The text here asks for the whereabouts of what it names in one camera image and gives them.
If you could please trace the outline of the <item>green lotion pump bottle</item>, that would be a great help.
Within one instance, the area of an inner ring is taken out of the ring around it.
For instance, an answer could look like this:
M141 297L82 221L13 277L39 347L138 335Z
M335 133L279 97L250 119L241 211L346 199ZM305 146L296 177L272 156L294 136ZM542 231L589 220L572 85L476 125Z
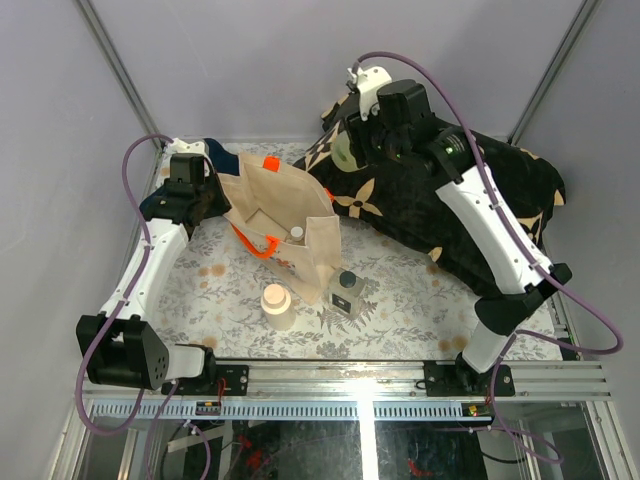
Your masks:
M352 173L359 170L357 160L351 152L350 139L346 131L339 133L331 146L331 158L342 172Z

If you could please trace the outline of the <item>beige canvas tote bag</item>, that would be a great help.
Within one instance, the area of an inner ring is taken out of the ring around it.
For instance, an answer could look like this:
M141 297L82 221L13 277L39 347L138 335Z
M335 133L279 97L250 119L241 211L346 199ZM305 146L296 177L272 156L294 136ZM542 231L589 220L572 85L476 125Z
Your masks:
M277 157L240 153L238 159L238 176L218 175L231 204L224 217L249 253L305 303L316 303L342 264L331 195L312 175ZM304 228L304 246L285 242L294 226Z

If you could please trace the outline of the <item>small clear white-capped bottle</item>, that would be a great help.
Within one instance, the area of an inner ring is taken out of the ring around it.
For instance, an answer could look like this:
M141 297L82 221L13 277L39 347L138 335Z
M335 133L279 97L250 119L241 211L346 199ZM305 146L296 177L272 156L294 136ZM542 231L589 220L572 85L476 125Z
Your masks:
M295 246L304 246L305 245L304 228L301 226L292 227L285 238L285 242L287 244L291 244Z

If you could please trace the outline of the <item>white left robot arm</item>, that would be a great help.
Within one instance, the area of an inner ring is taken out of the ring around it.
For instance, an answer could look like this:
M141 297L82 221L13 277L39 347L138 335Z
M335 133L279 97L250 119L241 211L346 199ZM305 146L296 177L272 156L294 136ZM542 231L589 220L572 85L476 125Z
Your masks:
M183 379L197 394L212 392L219 371L203 347L166 345L151 322L177 258L195 228L230 208L204 153L176 153L170 175L140 206L140 241L115 292L76 326L86 372L95 384L157 390Z

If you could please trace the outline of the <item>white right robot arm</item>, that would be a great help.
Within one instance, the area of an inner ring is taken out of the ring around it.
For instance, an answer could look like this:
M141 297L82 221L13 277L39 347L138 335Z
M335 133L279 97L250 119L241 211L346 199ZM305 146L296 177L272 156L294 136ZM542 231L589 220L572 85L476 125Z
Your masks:
M437 127L423 85L361 76L348 87L358 101L345 118L357 164L398 165L425 177L428 191L461 222L492 272L499 293L476 302L479 323L455 372L463 392L478 394L490 385L490 369L517 327L570 280L571 271L552 263L520 227L472 134L460 126Z

